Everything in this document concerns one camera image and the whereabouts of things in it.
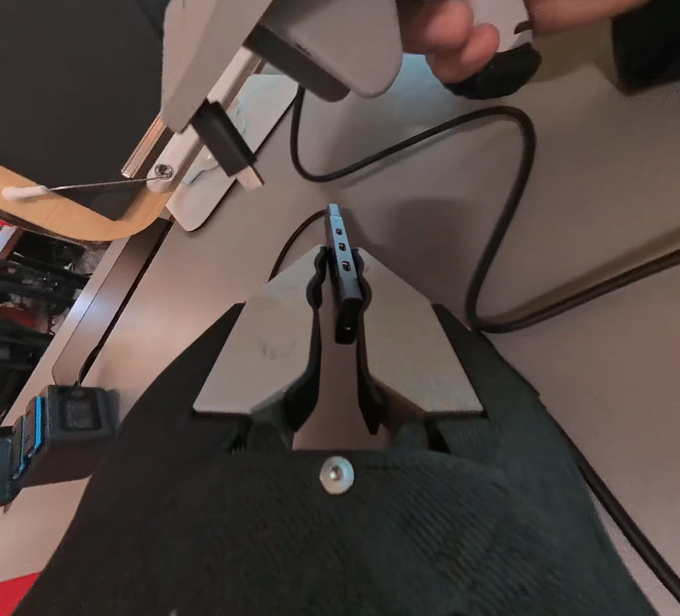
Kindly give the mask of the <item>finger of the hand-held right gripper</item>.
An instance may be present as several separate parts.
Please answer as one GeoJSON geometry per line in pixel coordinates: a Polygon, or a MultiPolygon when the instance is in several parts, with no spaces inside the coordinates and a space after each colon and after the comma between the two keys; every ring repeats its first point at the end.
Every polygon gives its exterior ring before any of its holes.
{"type": "Polygon", "coordinates": [[[183,132],[273,0],[170,0],[160,117],[183,132]]]}
{"type": "Polygon", "coordinates": [[[403,60],[396,0],[273,0],[245,47],[327,102],[382,95],[403,60]]]}

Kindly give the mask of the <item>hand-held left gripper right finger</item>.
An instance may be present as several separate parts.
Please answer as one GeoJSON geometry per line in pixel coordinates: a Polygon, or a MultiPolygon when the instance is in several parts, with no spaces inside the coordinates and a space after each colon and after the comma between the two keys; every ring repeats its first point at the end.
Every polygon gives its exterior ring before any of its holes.
{"type": "Polygon", "coordinates": [[[430,300],[356,250],[358,403],[371,434],[410,422],[483,415],[484,408],[430,300]]]}

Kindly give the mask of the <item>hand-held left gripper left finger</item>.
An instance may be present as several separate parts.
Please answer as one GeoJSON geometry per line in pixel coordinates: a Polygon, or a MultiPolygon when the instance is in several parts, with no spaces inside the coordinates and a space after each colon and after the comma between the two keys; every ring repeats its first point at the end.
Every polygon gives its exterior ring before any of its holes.
{"type": "Polygon", "coordinates": [[[314,247],[244,304],[195,413],[301,429],[318,401],[324,279],[325,248],[314,247]]]}

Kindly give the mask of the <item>grey usb hub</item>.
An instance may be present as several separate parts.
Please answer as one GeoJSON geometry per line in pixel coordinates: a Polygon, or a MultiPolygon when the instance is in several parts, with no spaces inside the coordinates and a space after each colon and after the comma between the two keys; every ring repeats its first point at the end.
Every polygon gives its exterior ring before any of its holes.
{"type": "Polygon", "coordinates": [[[327,206],[324,225],[335,307],[335,342],[351,345],[359,335],[367,304],[356,265],[356,251],[352,248],[337,204],[327,206]]]}

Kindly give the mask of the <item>red plastic bin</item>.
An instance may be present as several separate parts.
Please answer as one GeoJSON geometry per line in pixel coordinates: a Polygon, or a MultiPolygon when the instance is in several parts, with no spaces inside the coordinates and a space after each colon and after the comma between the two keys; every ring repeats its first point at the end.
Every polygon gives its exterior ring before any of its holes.
{"type": "Polygon", "coordinates": [[[14,612],[40,574],[38,571],[1,581],[1,615],[11,615],[14,612]]]}

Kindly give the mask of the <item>person's right forearm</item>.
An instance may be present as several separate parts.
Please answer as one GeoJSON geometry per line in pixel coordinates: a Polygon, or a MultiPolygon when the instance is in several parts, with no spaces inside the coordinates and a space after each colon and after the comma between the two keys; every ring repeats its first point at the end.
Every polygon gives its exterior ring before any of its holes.
{"type": "Polygon", "coordinates": [[[617,87],[634,94],[679,81],[679,0],[652,0],[611,21],[617,87]]]}

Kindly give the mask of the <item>black monitor screen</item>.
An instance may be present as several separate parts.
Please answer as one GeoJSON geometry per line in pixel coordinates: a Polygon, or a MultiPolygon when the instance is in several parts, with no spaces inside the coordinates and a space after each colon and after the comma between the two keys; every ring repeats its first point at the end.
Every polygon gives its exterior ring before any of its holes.
{"type": "Polygon", "coordinates": [[[1,165],[46,186],[120,176],[160,109],[170,0],[1,0],[1,165]]]}

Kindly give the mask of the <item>blue and black device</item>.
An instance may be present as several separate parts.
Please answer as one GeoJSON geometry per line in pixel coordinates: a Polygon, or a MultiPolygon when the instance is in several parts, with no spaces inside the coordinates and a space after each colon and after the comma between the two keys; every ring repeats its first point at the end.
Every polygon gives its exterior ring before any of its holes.
{"type": "Polygon", "coordinates": [[[47,386],[13,425],[1,428],[1,506],[30,487],[89,477],[117,424],[114,390],[47,386]]]}

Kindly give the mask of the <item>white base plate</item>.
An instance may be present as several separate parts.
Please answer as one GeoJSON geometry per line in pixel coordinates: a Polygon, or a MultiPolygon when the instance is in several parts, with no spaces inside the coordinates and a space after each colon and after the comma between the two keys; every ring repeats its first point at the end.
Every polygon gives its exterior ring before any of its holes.
{"type": "MultiPolygon", "coordinates": [[[[244,83],[236,105],[229,107],[227,113],[253,153],[259,151],[290,109],[297,89],[293,80],[278,74],[253,75],[244,83]]],[[[235,181],[202,147],[166,209],[184,231],[195,231],[209,219],[235,181]]]]}

